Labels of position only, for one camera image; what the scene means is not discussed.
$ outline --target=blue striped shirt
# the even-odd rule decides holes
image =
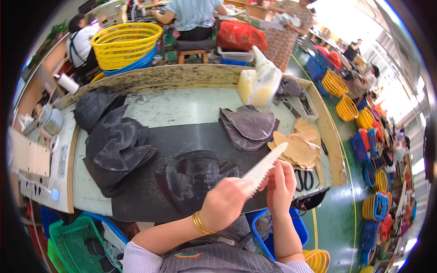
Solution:
[[[211,27],[215,22],[212,13],[222,3],[223,0],[171,0],[167,9],[176,13],[175,29],[188,31]]]

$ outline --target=scissors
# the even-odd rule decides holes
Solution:
[[[302,179],[302,172],[299,169],[295,169],[295,174],[296,172],[298,173],[298,177],[299,177],[299,182],[301,184],[301,188],[299,189],[298,187],[296,187],[296,190],[298,192],[305,190],[310,190],[312,189],[312,186],[314,186],[314,176],[312,174],[312,172],[310,171],[303,171],[304,172],[304,179]],[[309,178],[310,178],[310,185],[308,186],[308,174],[309,174]]]

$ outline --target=right hand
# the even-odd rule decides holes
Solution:
[[[237,220],[244,203],[252,196],[248,190],[250,186],[250,182],[241,178],[223,178],[203,201],[199,215],[203,225],[217,232]]]
[[[260,191],[267,187],[267,207],[272,216],[290,215],[291,202],[296,192],[296,176],[290,163],[277,159]]]

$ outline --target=black shirt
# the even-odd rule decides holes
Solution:
[[[357,43],[352,42],[352,43],[350,43],[350,45],[357,45]],[[346,51],[343,53],[343,55],[344,55],[348,60],[353,61],[354,58],[355,58],[355,56],[357,55],[357,53],[361,55],[361,52],[360,52],[360,49],[359,49],[359,48],[357,48],[357,50],[354,50],[350,45],[347,47],[347,49],[346,49]]]

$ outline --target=bangle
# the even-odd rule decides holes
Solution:
[[[193,214],[193,222],[194,225],[203,233],[205,233],[206,235],[211,235],[214,234],[215,232],[210,231],[208,228],[205,227],[205,225],[203,225],[202,221],[200,221],[200,211],[196,211]]]

